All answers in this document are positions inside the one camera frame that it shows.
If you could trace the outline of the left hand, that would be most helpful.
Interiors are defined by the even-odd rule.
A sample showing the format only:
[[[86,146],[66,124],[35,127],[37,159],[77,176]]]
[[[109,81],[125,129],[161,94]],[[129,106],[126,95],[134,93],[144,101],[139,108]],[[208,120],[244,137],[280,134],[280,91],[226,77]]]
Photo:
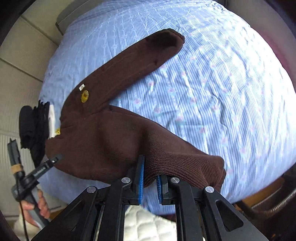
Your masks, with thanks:
[[[51,212],[42,190],[35,188],[33,197],[35,199],[33,202],[27,200],[21,201],[20,212],[27,223],[42,229],[45,226],[42,220],[49,221]]]

